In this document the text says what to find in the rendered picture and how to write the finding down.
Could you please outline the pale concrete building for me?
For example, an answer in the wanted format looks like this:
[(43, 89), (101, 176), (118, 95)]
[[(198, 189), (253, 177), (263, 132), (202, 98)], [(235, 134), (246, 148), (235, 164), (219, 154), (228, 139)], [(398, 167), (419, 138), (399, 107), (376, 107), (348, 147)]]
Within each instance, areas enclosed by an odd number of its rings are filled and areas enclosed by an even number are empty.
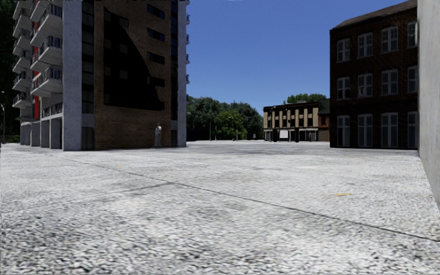
[(440, 0), (418, 0), (419, 157), (440, 210)]

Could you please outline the trees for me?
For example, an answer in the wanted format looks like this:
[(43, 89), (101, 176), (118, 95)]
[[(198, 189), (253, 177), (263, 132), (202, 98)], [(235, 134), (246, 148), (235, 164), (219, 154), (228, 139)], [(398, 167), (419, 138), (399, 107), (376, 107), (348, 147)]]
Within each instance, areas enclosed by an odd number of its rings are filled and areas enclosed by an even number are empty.
[(312, 103), (312, 102), (318, 102), (321, 100), (325, 100), (327, 97), (326, 95), (320, 94), (320, 93), (298, 93), (296, 95), (290, 95), (286, 101), (284, 101), (284, 104), (296, 104), (301, 101), (305, 101), (306, 103)]
[(258, 140), (263, 118), (248, 103), (222, 103), (211, 97), (187, 96), (187, 141)]

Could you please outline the grey street lamp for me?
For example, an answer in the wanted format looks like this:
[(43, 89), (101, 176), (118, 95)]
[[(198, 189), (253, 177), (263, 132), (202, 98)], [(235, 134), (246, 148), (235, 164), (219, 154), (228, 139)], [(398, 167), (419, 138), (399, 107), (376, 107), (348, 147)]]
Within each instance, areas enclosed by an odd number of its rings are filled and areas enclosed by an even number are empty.
[(270, 109), (270, 112), (269, 112), (269, 115), (270, 116), (268, 116), (268, 118), (270, 119), (270, 121), (269, 121), (269, 128), (270, 128), (270, 141), (271, 142), (273, 142), (273, 109), (275, 108), (276, 106), (272, 106), (271, 107), (271, 109)]

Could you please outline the dark red brick building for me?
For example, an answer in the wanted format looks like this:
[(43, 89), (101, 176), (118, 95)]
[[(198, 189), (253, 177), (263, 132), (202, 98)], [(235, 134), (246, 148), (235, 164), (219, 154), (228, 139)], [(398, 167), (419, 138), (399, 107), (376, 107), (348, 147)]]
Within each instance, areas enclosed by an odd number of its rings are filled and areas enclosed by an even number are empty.
[(330, 145), (415, 150), (419, 144), (417, 0), (330, 30)]

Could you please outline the brown brick apartment building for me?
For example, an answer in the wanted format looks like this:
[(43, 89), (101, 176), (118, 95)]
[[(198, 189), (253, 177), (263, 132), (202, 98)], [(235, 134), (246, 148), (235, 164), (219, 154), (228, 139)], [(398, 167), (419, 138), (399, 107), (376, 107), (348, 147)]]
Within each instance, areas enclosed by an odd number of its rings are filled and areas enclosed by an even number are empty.
[(190, 0), (14, 0), (20, 142), (65, 151), (186, 145)]

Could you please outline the tan and dark building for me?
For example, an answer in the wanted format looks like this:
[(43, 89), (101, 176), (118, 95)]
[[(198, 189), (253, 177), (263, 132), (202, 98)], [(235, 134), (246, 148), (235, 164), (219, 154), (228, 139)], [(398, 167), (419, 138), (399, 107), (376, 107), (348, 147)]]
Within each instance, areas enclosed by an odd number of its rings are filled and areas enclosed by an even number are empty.
[[(269, 142), (268, 116), (272, 106), (263, 108), (264, 140)], [(273, 109), (273, 142), (317, 141), (318, 106), (317, 102), (276, 105)]]

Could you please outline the small red brick building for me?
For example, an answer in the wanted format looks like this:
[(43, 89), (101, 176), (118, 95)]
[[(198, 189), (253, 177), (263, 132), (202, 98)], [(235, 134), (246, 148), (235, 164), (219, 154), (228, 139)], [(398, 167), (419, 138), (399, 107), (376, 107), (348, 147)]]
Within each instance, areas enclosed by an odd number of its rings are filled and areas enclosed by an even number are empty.
[(330, 141), (330, 99), (319, 101), (318, 106), (318, 137), (320, 142)]

